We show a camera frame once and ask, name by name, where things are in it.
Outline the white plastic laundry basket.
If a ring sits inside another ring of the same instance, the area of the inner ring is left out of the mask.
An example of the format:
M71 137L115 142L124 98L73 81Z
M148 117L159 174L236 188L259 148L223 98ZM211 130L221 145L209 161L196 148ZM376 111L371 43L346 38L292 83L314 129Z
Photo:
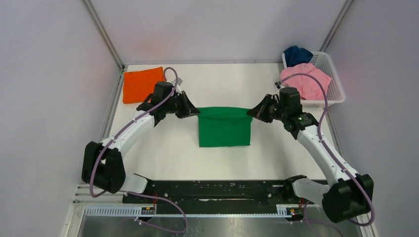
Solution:
M313 54L310 63L331 78L331 82L329 83L328 89L326 91L328 106L344 102L346 97L330 56L327 53L321 51L310 50L310 52ZM284 69L286 69L289 65L286 61L285 53L282 53L282 60ZM301 103L304 106L310 107L324 107L325 105L324 99L301 100Z

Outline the green t-shirt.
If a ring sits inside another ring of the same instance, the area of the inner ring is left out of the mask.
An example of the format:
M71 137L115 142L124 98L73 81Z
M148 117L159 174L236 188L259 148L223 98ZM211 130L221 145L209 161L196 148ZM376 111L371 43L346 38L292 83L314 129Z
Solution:
M252 117L247 108L201 107L198 115L201 148L238 147L251 144Z

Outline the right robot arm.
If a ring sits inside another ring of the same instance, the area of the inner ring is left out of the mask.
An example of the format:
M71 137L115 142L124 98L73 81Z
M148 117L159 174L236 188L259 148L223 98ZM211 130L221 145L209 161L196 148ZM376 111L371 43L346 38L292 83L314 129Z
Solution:
M322 206L330 221L339 223L372 213L374 182L370 175L360 175L330 145L319 122L303 111L296 88L281 88L278 94L266 94L247 115L265 123L280 121L284 129L313 157L328 183L321 185L303 176L288 179L284 199L296 203L301 198Z

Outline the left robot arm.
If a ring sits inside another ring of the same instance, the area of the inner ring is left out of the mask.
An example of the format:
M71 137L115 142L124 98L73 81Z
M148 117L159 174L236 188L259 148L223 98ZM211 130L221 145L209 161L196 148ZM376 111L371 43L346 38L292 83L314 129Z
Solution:
M127 174L124 157L145 133L153 129L166 115L174 114L179 119L197 116L196 108L178 85L160 81L153 93L137 108L128 122L115 134L101 142L89 142L84 150L82 180L91 188L105 192L132 192L142 203L153 198L153 190L147 186L148 179L136 174Z

